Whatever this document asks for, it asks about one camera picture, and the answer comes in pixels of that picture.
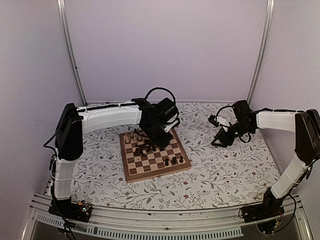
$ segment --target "aluminum frame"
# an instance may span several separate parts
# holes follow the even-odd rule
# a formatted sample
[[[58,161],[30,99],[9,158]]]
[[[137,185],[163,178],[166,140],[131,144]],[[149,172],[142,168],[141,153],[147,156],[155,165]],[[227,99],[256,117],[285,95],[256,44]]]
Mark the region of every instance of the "aluminum frame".
[[[80,75],[79,75],[79,71],[78,71],[77,64],[76,64],[76,58],[75,58],[73,47],[72,47],[69,26],[68,26],[68,20],[67,20],[67,12],[66,12],[66,7],[65,7],[65,0],[57,0],[57,5],[58,5],[59,16],[60,16],[60,21],[61,21],[61,28],[62,28],[68,56],[69,56],[70,66],[71,66],[72,74],[74,77],[76,89],[78,91],[78,94],[80,96],[82,104],[84,106],[87,106],[88,102],[87,102],[87,99],[85,96],[84,88],[83,88],[81,80],[80,80]],[[275,0],[267,0],[264,27],[263,27],[263,33],[262,33],[262,40],[261,40],[261,44],[260,44],[257,62],[256,62],[254,72],[253,72],[252,81],[251,81],[248,95],[246,98],[249,105],[252,103],[252,100],[253,100],[253,97],[254,97],[254,94],[255,94],[255,91],[257,88],[261,68],[263,65],[263,60],[265,57],[265,52],[266,52],[266,48],[267,48],[267,43],[268,43],[269,33],[270,33],[270,29],[271,29],[273,13],[274,13],[274,5],[275,5]]]
[[[265,58],[265,53],[267,49],[267,43],[269,39],[269,33],[271,29],[271,23],[272,23],[272,18],[274,14],[274,8],[275,8],[275,0],[268,0],[267,6],[266,6],[266,12],[265,12],[265,20],[264,20],[264,27],[263,27],[263,34],[262,34],[262,40],[261,40],[261,45],[260,45],[260,50],[259,50],[259,55],[256,61],[250,89],[248,92],[248,96],[246,98],[247,102],[249,105],[251,105],[252,100],[255,95],[255,91],[257,88],[259,76],[261,73],[261,68],[263,65],[263,61]]]
[[[295,218],[302,239],[312,240],[312,234],[298,195],[294,195],[297,203]],[[29,207],[29,218],[23,231],[22,240],[30,240],[35,221],[40,221],[58,228],[62,228],[62,219],[48,213],[51,198],[41,194],[34,194]],[[176,240],[191,239],[190,236],[204,236],[217,233],[229,233],[241,227],[269,221],[268,218],[257,222],[245,223],[239,218],[240,206],[222,207],[200,210],[136,210],[103,206],[93,206],[89,223],[70,220],[76,224],[74,231],[86,235],[119,239],[119,234],[145,236],[145,240],[163,236],[176,236]],[[294,202],[291,198],[283,201],[285,215],[293,213]]]
[[[65,7],[65,0],[57,0],[57,5],[58,5],[59,16],[60,16],[62,33],[64,36],[64,42],[65,42],[66,50],[69,56],[70,67],[72,70],[76,90],[79,94],[82,105],[87,106],[88,103],[85,96],[85,91],[84,91],[84,88],[82,87],[82,83],[80,80],[80,75],[79,75],[79,71],[76,63],[76,57],[75,57],[74,50],[71,43],[71,37],[69,32],[68,20],[67,20],[67,12]]]

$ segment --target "table surface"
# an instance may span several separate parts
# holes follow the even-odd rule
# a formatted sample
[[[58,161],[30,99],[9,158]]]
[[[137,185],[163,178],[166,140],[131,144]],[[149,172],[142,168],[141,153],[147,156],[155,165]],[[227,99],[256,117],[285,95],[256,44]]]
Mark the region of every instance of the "table surface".
[[[141,182],[126,183],[119,139],[119,134],[137,126],[84,135],[84,153],[73,171],[72,199],[141,210],[212,209],[261,201],[280,177],[279,170],[259,131],[249,143],[236,139],[228,148],[211,146],[219,128],[208,118],[225,105],[177,104],[181,124],[175,130],[192,161],[191,169]],[[230,108],[221,111],[221,117],[235,122]]]

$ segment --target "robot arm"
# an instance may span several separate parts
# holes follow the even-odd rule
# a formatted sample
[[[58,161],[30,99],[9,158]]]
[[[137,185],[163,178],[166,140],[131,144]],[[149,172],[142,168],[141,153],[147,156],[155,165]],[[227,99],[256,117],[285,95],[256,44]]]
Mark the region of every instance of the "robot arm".
[[[256,129],[275,129],[295,133],[295,153],[280,179],[269,188],[263,203],[245,206],[242,209],[245,222],[258,221],[284,213],[282,202],[291,190],[312,170],[313,163],[320,158],[320,117],[315,109],[303,111],[271,110],[264,108],[252,111],[247,101],[238,101],[232,106],[237,119],[235,124],[226,124],[220,117],[211,115],[209,122],[222,126],[212,141],[216,147],[231,146],[235,138],[254,134]]]
[[[78,214],[81,213],[79,206],[71,203],[73,170],[83,153],[83,134],[120,125],[139,124],[152,144],[160,148],[169,144],[173,137],[169,130],[180,124],[175,99],[164,98],[151,104],[146,98],[96,107],[75,107],[73,103],[64,107],[55,132],[57,156],[51,170],[54,183],[50,213],[84,222],[90,218],[88,207],[82,209],[84,214]]]

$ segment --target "chessboard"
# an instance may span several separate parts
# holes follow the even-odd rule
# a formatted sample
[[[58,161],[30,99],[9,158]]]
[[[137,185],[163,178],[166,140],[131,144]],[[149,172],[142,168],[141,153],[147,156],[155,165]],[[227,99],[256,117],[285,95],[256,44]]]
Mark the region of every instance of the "chessboard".
[[[162,177],[189,170],[191,163],[174,129],[170,130],[172,139],[166,148],[149,147],[141,150],[139,146],[148,142],[146,137],[134,131],[120,134],[120,146],[127,183]]]

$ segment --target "white wall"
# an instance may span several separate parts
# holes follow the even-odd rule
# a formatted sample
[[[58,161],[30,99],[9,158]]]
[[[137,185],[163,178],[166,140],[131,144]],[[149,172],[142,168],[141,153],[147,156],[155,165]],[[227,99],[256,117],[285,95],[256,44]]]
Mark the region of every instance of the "white wall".
[[[276,1],[270,38],[252,109],[263,107],[320,111],[320,1]],[[283,172],[295,148],[295,136],[263,131]],[[320,162],[298,192],[313,237],[320,240]]]
[[[0,239],[17,240],[49,179],[42,144],[65,104],[80,104],[56,0],[0,1]]]
[[[65,7],[88,102],[127,101],[153,87],[179,101],[247,97],[267,0],[66,0]]]

